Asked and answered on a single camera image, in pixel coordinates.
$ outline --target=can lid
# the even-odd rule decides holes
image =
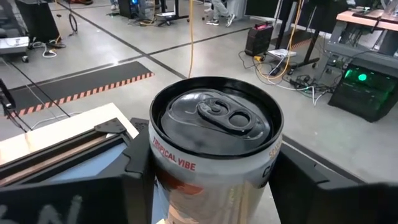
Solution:
[[[245,156],[272,137],[267,111],[238,90],[185,92],[168,103],[160,123],[171,141],[198,155]]]

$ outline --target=aluminum can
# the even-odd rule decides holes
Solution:
[[[163,89],[150,107],[149,140],[167,221],[249,223],[283,125],[277,102],[240,80],[191,78]]]

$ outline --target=yellow cable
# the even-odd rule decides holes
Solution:
[[[193,0],[190,0],[189,27],[191,34],[191,64],[189,66],[188,78],[191,78],[192,67],[193,67]]]
[[[150,22],[140,22],[140,25],[144,25],[144,26],[153,26],[154,22],[155,22],[155,15],[156,15],[156,2],[153,1],[154,3],[154,8],[153,8],[153,12],[154,14],[152,15],[152,19],[150,20]]]
[[[262,68],[262,64],[261,63],[260,63],[260,66],[256,68],[257,71],[261,74],[261,76],[266,78],[266,79],[268,79],[268,80],[274,80],[274,79],[280,78],[286,72],[287,67],[289,66],[290,51],[292,50],[292,40],[293,40],[294,32],[296,31],[297,24],[299,23],[301,3],[302,3],[302,0],[298,0],[296,19],[294,21],[294,27],[293,27],[292,34],[290,35],[289,43],[287,44],[288,45],[287,61],[286,61],[286,65],[285,65],[284,70],[280,74],[276,75],[275,77],[270,77],[269,74],[261,73],[261,68]]]

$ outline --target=black floor mat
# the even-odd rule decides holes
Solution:
[[[77,100],[102,91],[121,87],[154,74],[139,62],[126,63],[111,68],[90,72],[84,75],[57,80],[39,85],[39,87],[59,105]],[[11,90],[17,104],[17,113],[24,115],[55,106],[40,90],[31,87],[32,91],[44,102],[45,106],[28,88]]]

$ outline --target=orange striped edge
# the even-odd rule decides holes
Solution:
[[[101,93],[102,91],[110,90],[110,89],[121,87],[121,86],[130,84],[130,83],[139,81],[139,80],[150,78],[150,77],[153,77],[154,75],[155,75],[154,73],[148,72],[148,73],[139,75],[137,77],[132,77],[132,78],[128,78],[126,80],[122,80],[120,82],[110,83],[110,84],[107,84],[105,86],[100,86],[100,87],[94,88],[92,90],[86,90],[86,91],[81,92],[81,93],[77,93],[77,94],[74,94],[74,95],[66,96],[66,97],[61,98],[59,100],[54,100],[54,102],[56,102],[57,104],[61,105],[61,104],[64,104],[64,103],[71,102],[73,100],[77,100],[77,99],[84,98],[84,97],[87,97],[87,96],[91,96],[91,95],[94,95],[94,94],[97,94],[97,93]],[[39,104],[39,105],[36,105],[36,106],[31,106],[29,108],[21,109],[19,111],[16,111],[16,113],[18,114],[18,116],[22,116],[22,115],[30,114],[30,113],[33,113],[33,112],[41,111],[41,110],[44,110],[46,108],[50,108],[50,107],[53,107],[53,106],[55,106],[55,103],[47,102],[44,105]],[[11,116],[15,117],[16,114],[14,112],[12,112]]]

